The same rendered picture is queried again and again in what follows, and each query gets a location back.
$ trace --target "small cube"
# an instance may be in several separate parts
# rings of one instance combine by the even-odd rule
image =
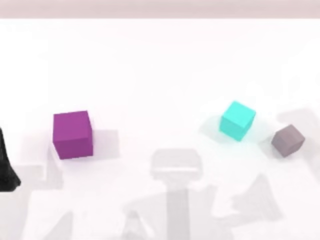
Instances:
[[[87,111],[53,115],[53,145],[61,160],[93,156],[92,135]]]
[[[306,138],[292,125],[277,131],[271,144],[285,158],[298,151]]]
[[[255,116],[256,111],[234,101],[221,117],[219,130],[240,142],[250,129]]]

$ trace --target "cyan cube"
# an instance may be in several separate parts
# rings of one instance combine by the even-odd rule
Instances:
[[[93,156],[93,133],[88,112],[54,114],[53,145],[61,160]]]
[[[241,141],[250,129],[256,111],[234,101],[221,117],[219,130],[236,141]]]

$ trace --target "white background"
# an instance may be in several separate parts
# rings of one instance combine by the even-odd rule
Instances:
[[[196,186],[218,187],[217,216],[258,174],[268,177],[284,218],[239,228],[234,239],[319,239],[317,174],[299,152],[284,163],[259,147],[289,123],[278,114],[320,113],[319,63],[316,20],[2,20],[0,126],[12,165],[46,164],[54,113],[88,110],[95,131],[119,135],[115,159],[55,155],[63,189],[33,193],[24,239],[42,239],[69,210],[74,239],[120,235],[126,203],[165,191],[149,172],[159,148],[198,151]],[[204,136],[203,122],[233,100],[257,111],[251,134],[241,143]]]

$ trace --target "white surface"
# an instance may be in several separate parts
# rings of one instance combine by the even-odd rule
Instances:
[[[88,110],[93,128],[117,130],[120,142],[120,158],[57,160],[63,189],[33,193],[24,240],[42,239],[68,210],[74,239],[120,235],[123,206],[165,190],[149,174],[159,148],[198,151],[196,186],[218,187],[216,215],[268,177],[284,219],[237,228],[234,239],[319,239],[320,182],[299,153],[283,163],[258,146],[285,126],[277,114],[320,113],[319,43],[315,20],[1,21],[0,125],[12,164],[46,164],[53,113]],[[257,111],[256,133],[240,144],[201,134],[233,100]]]

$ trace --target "purple cube's front face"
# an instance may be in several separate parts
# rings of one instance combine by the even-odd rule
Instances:
[[[87,111],[53,116],[53,144],[60,159],[93,155],[92,127]]]

